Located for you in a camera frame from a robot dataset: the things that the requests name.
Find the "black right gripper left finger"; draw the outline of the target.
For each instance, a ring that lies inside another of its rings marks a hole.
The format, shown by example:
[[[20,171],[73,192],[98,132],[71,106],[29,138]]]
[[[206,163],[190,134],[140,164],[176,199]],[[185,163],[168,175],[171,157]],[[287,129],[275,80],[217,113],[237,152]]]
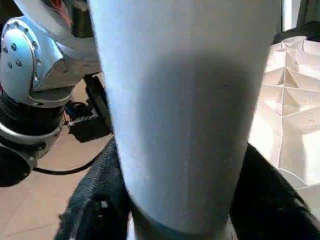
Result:
[[[69,198],[54,239],[125,240],[130,210],[116,141],[111,138]]]

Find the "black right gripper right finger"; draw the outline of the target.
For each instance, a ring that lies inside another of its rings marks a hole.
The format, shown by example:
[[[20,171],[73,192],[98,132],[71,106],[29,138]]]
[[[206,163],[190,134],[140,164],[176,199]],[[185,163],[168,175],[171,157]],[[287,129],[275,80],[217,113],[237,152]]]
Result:
[[[320,221],[309,206],[251,144],[230,208],[240,240],[318,240]]]

